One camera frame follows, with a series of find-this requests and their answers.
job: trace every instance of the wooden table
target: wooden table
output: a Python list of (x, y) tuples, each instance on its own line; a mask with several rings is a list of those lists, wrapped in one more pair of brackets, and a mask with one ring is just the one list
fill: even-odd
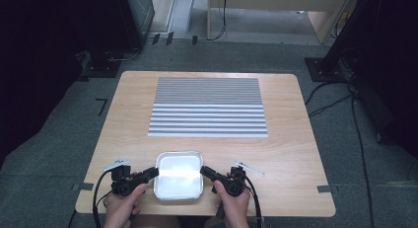
[[(320, 43), (324, 43), (349, 2), (350, 0), (227, 0), (227, 8), (308, 11), (316, 36)], [(211, 38), (211, 9), (223, 7), (224, 0), (208, 0), (208, 38)]]
[[(150, 118), (161, 77), (255, 79), (262, 98), (267, 137), (149, 136)], [(129, 159), (133, 171), (155, 166), (168, 151), (197, 151), (204, 165), (226, 174), (240, 160), (265, 172), (247, 171), (258, 193), (264, 216), (319, 216), (335, 213), (330, 192), (318, 192), (327, 179), (315, 144), (298, 80), (291, 74), (140, 72), (127, 71), (120, 78), (85, 183), (95, 184), (104, 167), (118, 158)], [(104, 177), (98, 197), (109, 191), (110, 175)], [(148, 184), (141, 196), (142, 214), (214, 215), (219, 196), (205, 179), (203, 194), (196, 200), (159, 201)], [(92, 190), (81, 190), (76, 209), (92, 212)], [(100, 205), (99, 212), (105, 212)], [(250, 200), (248, 215), (254, 216)]]

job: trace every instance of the person's left hand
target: person's left hand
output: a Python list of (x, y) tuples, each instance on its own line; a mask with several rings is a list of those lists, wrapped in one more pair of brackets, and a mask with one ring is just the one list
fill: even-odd
[(110, 193), (107, 196), (104, 228), (128, 228), (129, 216), (139, 213), (139, 196), (145, 192), (146, 184), (139, 185), (128, 196)]

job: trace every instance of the floor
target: floor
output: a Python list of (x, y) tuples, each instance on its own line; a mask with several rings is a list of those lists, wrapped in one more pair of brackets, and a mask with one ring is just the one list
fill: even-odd
[[(164, 37), (174, 32), (174, 38), (192, 39), (198, 36), (198, 39), (207, 39), (207, 0), (194, 0), (194, 3), (192, 0), (153, 1), (156, 18), (150, 30), (151, 37), (154, 34)], [(213, 38), (223, 27), (223, 10), (213, 9), (212, 12)], [(161, 21), (157, 16), (168, 18)], [(226, 31), (218, 41), (321, 45), (306, 12), (227, 9), (226, 23)], [(333, 41), (329, 38), (325, 45), (332, 45)]]

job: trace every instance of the gray carpet floor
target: gray carpet floor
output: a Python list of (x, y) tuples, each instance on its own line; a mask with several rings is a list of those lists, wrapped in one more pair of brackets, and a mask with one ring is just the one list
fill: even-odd
[[(324, 45), (281, 43), (147, 42), (138, 56), (121, 64), (116, 78), (74, 83), (40, 133), (7, 157), (0, 173), (0, 227), (68, 225), (78, 197), (73, 185), (84, 180), (123, 71), (292, 73), (307, 99), (318, 83), (312, 82), (304, 58), (323, 57), (328, 50)], [(346, 95), (344, 84), (325, 86), (315, 93), (307, 111), (311, 113)], [(103, 102), (97, 99), (109, 99), (101, 115)], [(418, 180), (416, 158), (396, 145), (378, 144), (363, 104), (355, 101), (354, 108), (363, 138), (375, 227), (418, 227), (418, 188), (402, 183)], [(330, 218), (266, 217), (267, 227), (371, 227), (351, 101), (311, 117), (311, 123), (334, 190), (336, 214)], [(93, 216), (76, 213), (71, 227), (95, 227)]]

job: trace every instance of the hand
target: hand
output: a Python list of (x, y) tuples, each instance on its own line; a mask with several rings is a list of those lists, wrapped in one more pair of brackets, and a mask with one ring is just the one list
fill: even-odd
[(147, 185), (139, 185), (128, 196), (119, 196), (110, 193), (107, 196), (104, 228), (128, 228), (129, 216), (139, 213), (139, 196), (145, 192)]
[(239, 196), (231, 196), (221, 182), (215, 181), (215, 189), (222, 199), (225, 211), (225, 224), (228, 228), (247, 228), (246, 212), (249, 203), (249, 191), (245, 189)]

